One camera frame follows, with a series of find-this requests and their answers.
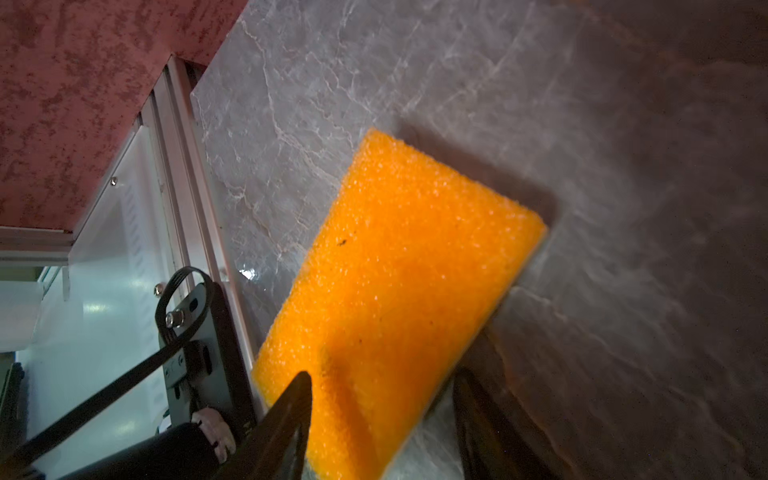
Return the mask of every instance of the bolt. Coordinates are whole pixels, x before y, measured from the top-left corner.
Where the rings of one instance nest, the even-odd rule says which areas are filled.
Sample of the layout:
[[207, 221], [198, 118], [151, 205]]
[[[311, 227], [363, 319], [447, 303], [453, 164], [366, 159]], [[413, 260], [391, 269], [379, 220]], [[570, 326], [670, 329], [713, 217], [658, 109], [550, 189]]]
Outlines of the bolt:
[[183, 310], [173, 310], [165, 314], [165, 326], [169, 329], [184, 325], [187, 316]]

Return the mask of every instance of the speckled wall surface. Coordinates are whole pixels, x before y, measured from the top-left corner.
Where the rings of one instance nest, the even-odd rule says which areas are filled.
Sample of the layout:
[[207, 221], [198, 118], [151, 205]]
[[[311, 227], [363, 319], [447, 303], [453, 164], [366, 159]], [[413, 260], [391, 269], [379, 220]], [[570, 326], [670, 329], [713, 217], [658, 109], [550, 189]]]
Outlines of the speckled wall surface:
[[245, 3], [0, 2], [0, 225], [74, 228], [170, 54], [206, 64]]

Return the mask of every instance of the black strap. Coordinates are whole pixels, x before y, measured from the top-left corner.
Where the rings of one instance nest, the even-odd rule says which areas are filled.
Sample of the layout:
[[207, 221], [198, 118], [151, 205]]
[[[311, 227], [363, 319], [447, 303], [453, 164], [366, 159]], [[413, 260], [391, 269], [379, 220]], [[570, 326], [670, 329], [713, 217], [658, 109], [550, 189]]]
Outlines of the black strap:
[[[173, 330], [165, 326], [166, 308], [176, 289], [187, 278], [187, 275], [193, 272], [197, 272], [203, 277], [205, 304], [189, 328], [176, 337]], [[18, 447], [7, 458], [4, 458], [2, 463], [0, 463], [0, 480], [15, 478], [21, 474], [28, 465], [31, 465], [35, 460], [50, 452], [56, 445], [63, 442], [89, 420], [122, 397], [128, 390], [134, 388], [152, 372], [162, 367], [166, 361], [176, 355], [185, 343], [189, 342], [197, 329], [200, 328], [203, 320], [205, 320], [205, 316], [208, 314], [213, 299], [214, 282], [204, 271], [193, 266], [184, 266], [174, 273], [170, 280], [168, 280], [168, 285], [163, 291], [160, 300], [158, 300], [157, 309], [154, 313], [157, 329], [160, 331], [166, 345], [157, 353], [123, 374], [120, 378], [105, 386], [101, 391], [95, 393], [90, 399], [76, 406], [72, 411], [37, 434], [33, 439]]]

